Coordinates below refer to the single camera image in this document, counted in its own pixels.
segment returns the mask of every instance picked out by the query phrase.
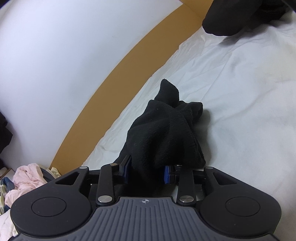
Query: white wall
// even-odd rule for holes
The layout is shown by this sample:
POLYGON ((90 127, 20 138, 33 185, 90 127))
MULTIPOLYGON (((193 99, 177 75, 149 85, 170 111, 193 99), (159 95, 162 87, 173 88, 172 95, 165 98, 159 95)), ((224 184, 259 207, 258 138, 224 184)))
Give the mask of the white wall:
POLYGON ((0 22, 0 157, 49 166, 88 100, 178 0, 15 0, 0 22))

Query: logo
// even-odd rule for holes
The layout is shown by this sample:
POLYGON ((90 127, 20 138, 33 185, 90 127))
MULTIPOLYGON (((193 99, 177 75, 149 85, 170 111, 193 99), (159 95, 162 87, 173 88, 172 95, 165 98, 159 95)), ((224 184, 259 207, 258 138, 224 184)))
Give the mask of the logo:
POLYGON ((146 203, 148 203, 150 201, 148 199, 143 199, 141 202, 146 204, 146 203))

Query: pink cloth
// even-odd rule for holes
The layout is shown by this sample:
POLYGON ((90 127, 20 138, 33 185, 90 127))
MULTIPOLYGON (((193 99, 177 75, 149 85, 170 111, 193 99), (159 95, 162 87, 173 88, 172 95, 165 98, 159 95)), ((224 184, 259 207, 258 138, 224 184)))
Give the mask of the pink cloth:
POLYGON ((9 191, 5 196, 5 204, 9 207, 20 196, 47 183, 36 163, 19 167, 13 176, 12 182, 15 184, 15 189, 9 191))

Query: black fabric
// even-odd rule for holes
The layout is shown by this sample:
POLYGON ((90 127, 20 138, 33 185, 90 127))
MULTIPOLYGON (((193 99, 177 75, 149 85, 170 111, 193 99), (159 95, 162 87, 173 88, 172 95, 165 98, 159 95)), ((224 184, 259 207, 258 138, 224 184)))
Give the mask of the black fabric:
POLYGON ((9 0, 0 0, 0 8, 2 8, 9 0))
POLYGON ((214 0, 202 26, 208 34, 231 36, 245 26, 280 19, 286 8, 281 0, 214 0))
POLYGON ((163 181, 166 165, 202 168, 205 159, 193 131, 202 114, 202 103, 179 100, 179 91, 162 80, 154 100, 131 125, 126 142, 115 162, 132 156, 129 195, 152 195, 163 181))
POLYGON ((0 112, 0 153, 10 143, 12 134, 6 128, 7 121, 0 112))

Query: gray ribbed pad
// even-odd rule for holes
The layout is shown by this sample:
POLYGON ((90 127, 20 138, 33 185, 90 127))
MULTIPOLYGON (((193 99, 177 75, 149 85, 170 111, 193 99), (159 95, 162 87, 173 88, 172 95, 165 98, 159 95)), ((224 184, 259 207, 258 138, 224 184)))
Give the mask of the gray ribbed pad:
MULTIPOLYGON (((14 241, 41 240, 23 234, 14 241)), ((128 198, 98 208, 90 220, 71 234, 46 241, 243 241, 209 229, 191 207, 176 205, 171 198, 128 198)), ((267 235, 249 241, 276 241, 267 235)))

